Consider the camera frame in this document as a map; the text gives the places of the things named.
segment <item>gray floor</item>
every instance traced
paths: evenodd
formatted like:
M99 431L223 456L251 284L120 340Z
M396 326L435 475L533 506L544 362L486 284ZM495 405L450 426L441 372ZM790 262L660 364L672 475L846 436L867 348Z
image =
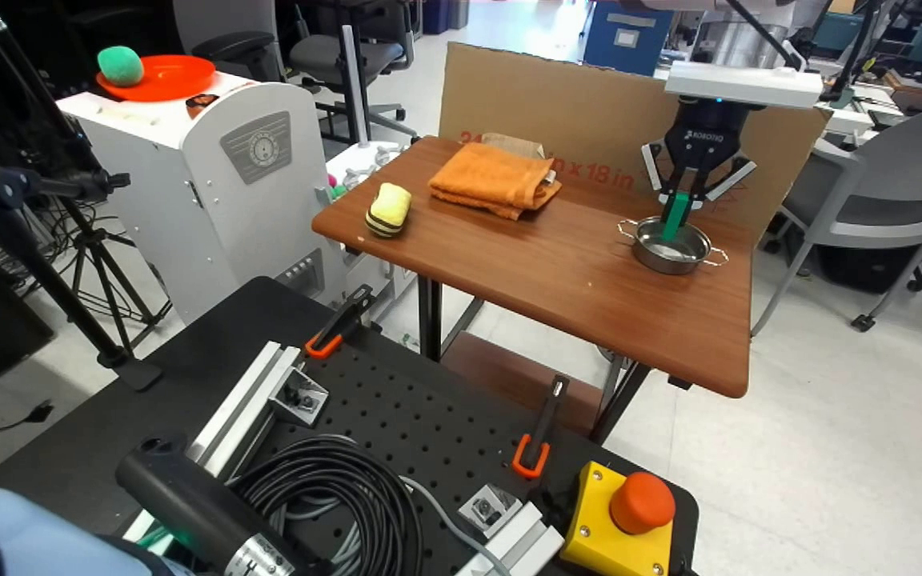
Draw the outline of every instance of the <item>gray floor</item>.
M473 5L472 27L418 42L405 74L379 79L372 104L396 100L410 125L435 135L446 42L473 42L548 57L578 57L579 5ZM120 253L156 301L139 253ZM759 258L755 309L785 262ZM922 294L903 294L862 338L846 326L872 297L801 278L773 326L752 344L752 388L743 400L677 391L663 374L644 388L609 448L689 486L702 503L698 574L728 576L914 576L922 574ZM51 398L58 413L109 386L92 348L51 304L51 346L0 379L0 423ZM412 344L412 294L388 316L388 333ZM143 344L152 352L182 324ZM603 357L579 340L486 309L473 333L559 372L600 381ZM38 426L0 436L0 459Z

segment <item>cable bundle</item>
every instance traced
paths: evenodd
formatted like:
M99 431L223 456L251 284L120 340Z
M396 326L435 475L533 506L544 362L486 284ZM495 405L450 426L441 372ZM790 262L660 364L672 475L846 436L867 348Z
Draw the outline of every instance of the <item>cable bundle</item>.
M344 440L315 440L230 483L261 515L316 519L344 506L355 526L332 574L421 576L421 519L405 483Z

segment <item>green ball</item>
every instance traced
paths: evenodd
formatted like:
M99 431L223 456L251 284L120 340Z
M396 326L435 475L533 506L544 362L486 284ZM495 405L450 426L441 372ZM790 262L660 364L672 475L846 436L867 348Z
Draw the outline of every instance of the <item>green ball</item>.
M143 79L143 63L139 51L128 44L109 44L99 51L96 60L99 60L103 78L116 87L134 87Z

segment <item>orange cloth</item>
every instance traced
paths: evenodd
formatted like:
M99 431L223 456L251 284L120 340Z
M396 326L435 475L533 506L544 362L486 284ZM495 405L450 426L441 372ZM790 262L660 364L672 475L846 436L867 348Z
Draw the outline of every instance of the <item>orange cloth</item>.
M544 183L551 163L489 144L464 144L432 175L432 196L520 220L522 213L539 213L560 191L560 183Z

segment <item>wooden table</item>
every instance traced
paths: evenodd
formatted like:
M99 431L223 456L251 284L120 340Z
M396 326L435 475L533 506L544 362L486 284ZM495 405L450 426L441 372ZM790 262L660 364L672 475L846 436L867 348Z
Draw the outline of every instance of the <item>wooden table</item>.
M649 368L724 398L745 395L752 243L730 217L695 217L730 253L728 267L660 277L619 235L620 217L660 213L649 196L563 183L543 214L503 220L432 199L429 179L454 151L441 138L421 141L315 217L316 235L421 277L424 357L440 359L440 284L454 284L639 362L603 411L596 440L609 436ZM396 240L365 227L380 183L412 191Z

